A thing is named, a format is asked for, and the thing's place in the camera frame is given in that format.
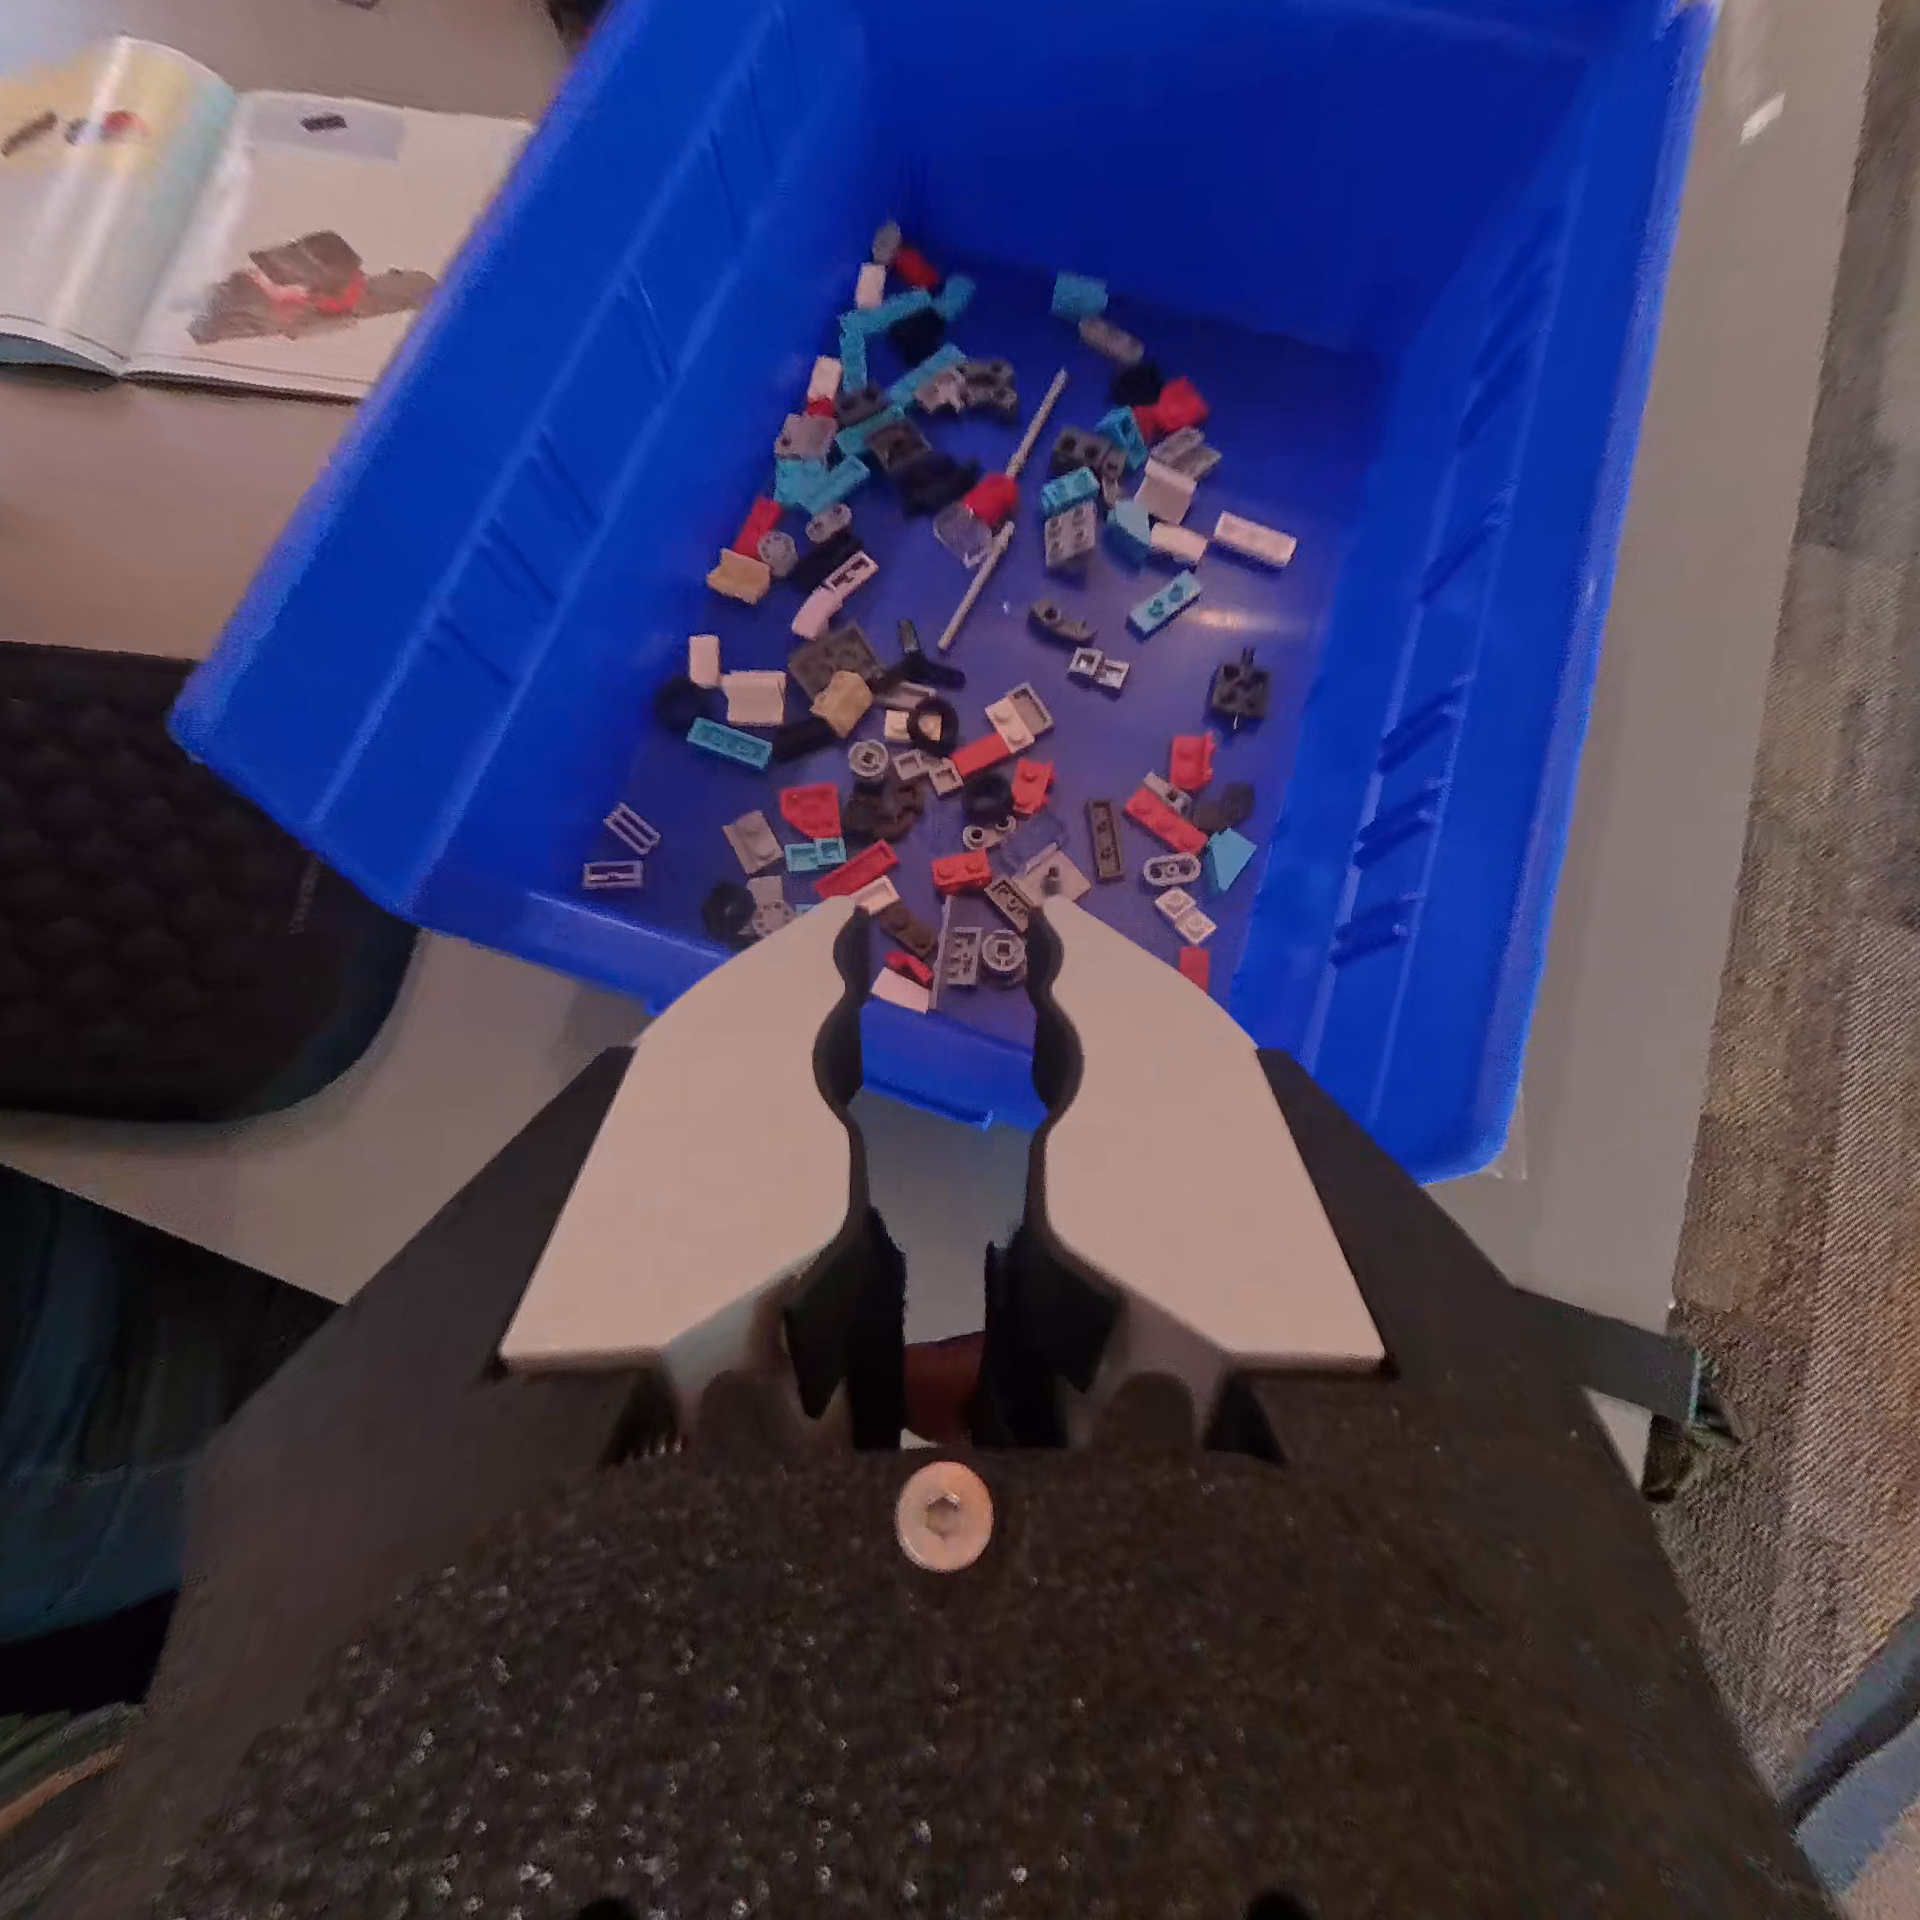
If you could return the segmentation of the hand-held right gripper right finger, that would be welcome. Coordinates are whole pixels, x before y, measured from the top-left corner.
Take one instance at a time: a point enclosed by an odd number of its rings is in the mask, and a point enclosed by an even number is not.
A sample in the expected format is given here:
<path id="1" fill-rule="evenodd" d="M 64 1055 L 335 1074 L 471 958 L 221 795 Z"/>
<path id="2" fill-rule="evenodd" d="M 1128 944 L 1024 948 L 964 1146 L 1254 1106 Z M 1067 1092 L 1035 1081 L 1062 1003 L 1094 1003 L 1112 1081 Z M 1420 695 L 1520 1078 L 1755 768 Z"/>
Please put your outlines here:
<path id="1" fill-rule="evenodd" d="M 1170 1382 L 1198 1439 L 1259 1377 L 1370 1379 L 1384 1343 L 1252 1038 L 1083 905 L 1027 932 L 1024 1212 L 991 1250 L 982 1441 L 1061 1449 Z"/>

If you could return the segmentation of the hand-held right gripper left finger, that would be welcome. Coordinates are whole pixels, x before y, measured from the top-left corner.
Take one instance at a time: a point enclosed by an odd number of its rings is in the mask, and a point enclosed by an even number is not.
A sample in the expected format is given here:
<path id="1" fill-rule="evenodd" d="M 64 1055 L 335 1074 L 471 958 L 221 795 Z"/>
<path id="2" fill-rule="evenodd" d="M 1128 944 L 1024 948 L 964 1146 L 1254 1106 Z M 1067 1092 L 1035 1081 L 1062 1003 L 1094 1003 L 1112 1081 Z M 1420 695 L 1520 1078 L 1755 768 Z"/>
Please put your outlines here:
<path id="1" fill-rule="evenodd" d="M 499 1343 L 512 1377 L 637 1369 L 690 1419 L 722 1377 L 797 1439 L 895 1449 L 904 1260 L 850 1106 L 874 922 L 819 903 L 630 1047 Z"/>

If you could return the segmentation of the pile of small toy bricks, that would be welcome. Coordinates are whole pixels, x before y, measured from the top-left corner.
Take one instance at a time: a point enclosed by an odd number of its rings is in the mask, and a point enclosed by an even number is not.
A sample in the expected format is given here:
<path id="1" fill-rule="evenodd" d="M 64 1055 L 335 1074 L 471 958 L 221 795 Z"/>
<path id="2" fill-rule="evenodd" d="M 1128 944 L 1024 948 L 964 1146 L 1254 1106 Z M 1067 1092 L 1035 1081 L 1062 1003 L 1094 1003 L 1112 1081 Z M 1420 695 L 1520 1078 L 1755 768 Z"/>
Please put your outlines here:
<path id="1" fill-rule="evenodd" d="M 671 616 L 637 698 L 618 826 L 570 902 L 581 975 L 661 1010 L 832 889 L 871 881 L 888 968 L 1012 943 L 991 866 L 1079 905 L 1243 1014 L 1269 844 L 1300 756 L 1375 426 L 1370 363 L 1112 292 L 1118 369 L 1050 276 L 956 259 L 951 356 L 1010 383 L 956 414 L 901 401 L 852 448 L 846 546 L 876 564 L 815 644 L 826 561 L 757 606 Z"/>

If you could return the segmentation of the blue plastic bin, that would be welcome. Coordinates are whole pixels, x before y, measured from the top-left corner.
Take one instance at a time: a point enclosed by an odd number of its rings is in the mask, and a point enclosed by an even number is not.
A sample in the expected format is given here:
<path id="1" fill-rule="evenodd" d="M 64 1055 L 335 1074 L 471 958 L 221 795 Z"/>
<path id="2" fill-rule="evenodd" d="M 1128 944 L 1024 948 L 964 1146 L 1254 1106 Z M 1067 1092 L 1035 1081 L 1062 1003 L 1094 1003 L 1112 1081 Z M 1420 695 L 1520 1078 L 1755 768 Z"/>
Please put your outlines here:
<path id="1" fill-rule="evenodd" d="M 1052 380 L 951 649 L 1054 724 L 1062 850 L 1163 966 L 1125 814 L 1211 735 L 1207 983 L 1423 1182 L 1514 1120 L 1712 6 L 619 6 L 175 708 L 405 920 L 655 1015 L 727 827 L 847 744 L 687 738 L 708 583 L 899 224 L 942 336 L 852 369 L 943 481 Z"/>

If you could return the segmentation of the building steps instruction booklet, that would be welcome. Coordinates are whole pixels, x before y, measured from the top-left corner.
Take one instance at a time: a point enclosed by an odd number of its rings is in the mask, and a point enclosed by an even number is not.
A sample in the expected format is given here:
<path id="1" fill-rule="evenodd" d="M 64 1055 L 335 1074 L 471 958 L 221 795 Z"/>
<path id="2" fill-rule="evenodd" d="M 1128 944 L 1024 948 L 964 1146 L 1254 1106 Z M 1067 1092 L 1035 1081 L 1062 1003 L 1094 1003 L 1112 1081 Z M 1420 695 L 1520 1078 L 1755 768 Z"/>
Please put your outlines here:
<path id="1" fill-rule="evenodd" d="M 3 363 L 362 401 L 531 134 L 135 36 L 4 64 Z"/>

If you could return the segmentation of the dark teal cloth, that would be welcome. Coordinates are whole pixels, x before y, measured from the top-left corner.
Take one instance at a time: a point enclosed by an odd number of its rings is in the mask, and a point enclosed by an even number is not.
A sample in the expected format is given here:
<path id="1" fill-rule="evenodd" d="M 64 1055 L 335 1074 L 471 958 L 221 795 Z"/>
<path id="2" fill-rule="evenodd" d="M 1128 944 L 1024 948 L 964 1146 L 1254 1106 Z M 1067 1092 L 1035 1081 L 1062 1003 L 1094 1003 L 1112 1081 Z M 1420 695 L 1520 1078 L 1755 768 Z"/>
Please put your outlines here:
<path id="1" fill-rule="evenodd" d="M 3 1636 L 179 1587 L 187 1483 L 333 1303 L 3 1175 Z"/>

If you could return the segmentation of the black desk bracket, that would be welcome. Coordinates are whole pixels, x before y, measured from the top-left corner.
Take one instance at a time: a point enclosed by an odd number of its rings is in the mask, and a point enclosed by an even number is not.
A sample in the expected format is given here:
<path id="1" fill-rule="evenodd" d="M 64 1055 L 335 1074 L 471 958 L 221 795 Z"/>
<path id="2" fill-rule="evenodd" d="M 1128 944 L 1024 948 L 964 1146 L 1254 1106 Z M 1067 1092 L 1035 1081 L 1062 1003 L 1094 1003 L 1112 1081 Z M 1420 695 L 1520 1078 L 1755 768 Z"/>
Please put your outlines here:
<path id="1" fill-rule="evenodd" d="M 1522 1287 L 1516 1303 L 1573 1382 L 1647 1416 L 1639 1489 L 1650 1505 L 1691 1498 L 1744 1451 L 1736 1409 L 1708 1359 L 1679 1336 Z"/>

